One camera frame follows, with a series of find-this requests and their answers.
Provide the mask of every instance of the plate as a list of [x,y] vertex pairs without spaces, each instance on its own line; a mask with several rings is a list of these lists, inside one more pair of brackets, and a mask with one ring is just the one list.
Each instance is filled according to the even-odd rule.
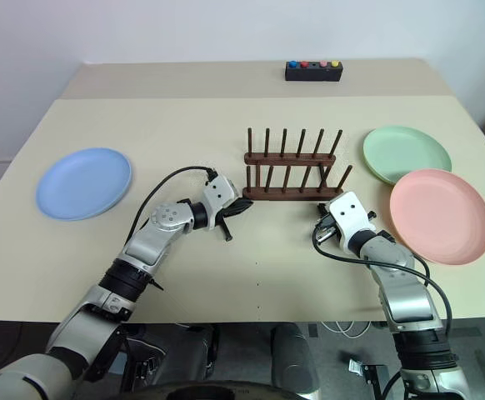
[[450,172],[423,169],[398,181],[391,217],[403,241],[436,263],[471,263],[485,253],[485,202]]
[[36,201],[49,217],[76,221],[107,211],[124,196],[132,167],[120,152],[87,148],[56,162],[41,178]]
[[392,185],[418,169],[452,171],[450,156],[433,137],[412,127],[380,127],[371,131],[362,145],[371,171]]

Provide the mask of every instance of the blue plate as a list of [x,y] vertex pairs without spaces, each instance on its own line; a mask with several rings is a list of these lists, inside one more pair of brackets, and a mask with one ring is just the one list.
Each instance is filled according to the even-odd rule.
[[107,211],[124,196],[132,166],[110,148],[87,148],[62,158],[37,186],[39,209],[49,217],[77,221]]

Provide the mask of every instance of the table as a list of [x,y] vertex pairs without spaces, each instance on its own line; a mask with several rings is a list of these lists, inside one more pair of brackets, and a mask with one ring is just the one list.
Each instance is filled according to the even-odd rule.
[[[123,246],[147,193],[172,170],[215,167],[245,186],[246,131],[271,149],[288,129],[287,149],[307,129],[307,150],[325,128],[321,149],[343,130],[328,181],[353,165],[345,189],[394,233],[392,188],[364,165],[361,145],[387,124],[415,127],[436,138],[453,171],[485,199],[485,137],[448,87],[420,60],[344,61],[342,81],[284,82],[282,62],[84,66],[13,160],[0,181],[0,319],[61,321],[99,281]],[[39,178],[59,158],[82,148],[108,147],[133,167],[124,199],[104,214],[59,222],[37,210]],[[302,179],[294,168],[292,183]],[[275,174],[280,184],[281,173]],[[163,201],[198,200],[205,177],[174,178],[148,209]],[[317,183],[316,173],[312,176]],[[378,286],[366,268],[314,252],[310,232],[316,202],[256,202],[219,228],[182,237],[161,266],[131,321],[143,323],[381,320]],[[339,252],[330,244],[330,251]],[[485,254],[464,266],[430,263],[456,318],[485,317]],[[433,297],[443,315],[437,294]]]

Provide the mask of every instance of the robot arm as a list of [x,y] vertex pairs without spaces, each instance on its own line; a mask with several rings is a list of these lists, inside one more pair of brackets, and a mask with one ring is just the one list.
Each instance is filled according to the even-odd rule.
[[100,283],[57,326],[46,354],[26,356],[0,370],[0,400],[66,399],[83,380],[105,375],[126,337],[121,323],[130,318],[146,286],[155,284],[171,244],[193,229],[213,229],[223,223],[224,213],[241,212],[229,207],[238,198],[233,184],[222,175],[210,178],[201,202],[184,200],[154,210]]
[[317,225],[316,242],[339,238],[345,253],[367,261],[379,286],[379,297],[402,362],[402,380],[418,398],[456,396],[470,400],[463,370],[452,354],[443,323],[426,287],[410,273],[397,268],[371,265],[391,263],[414,269],[414,256],[406,247],[375,227],[353,192],[345,192],[326,204],[326,214]]

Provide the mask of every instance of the pink plate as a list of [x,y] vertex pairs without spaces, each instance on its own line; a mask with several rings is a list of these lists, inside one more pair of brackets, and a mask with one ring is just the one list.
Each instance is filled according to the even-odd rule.
[[485,202],[460,177],[421,169],[398,181],[391,217],[403,241],[436,263],[471,263],[485,253]]

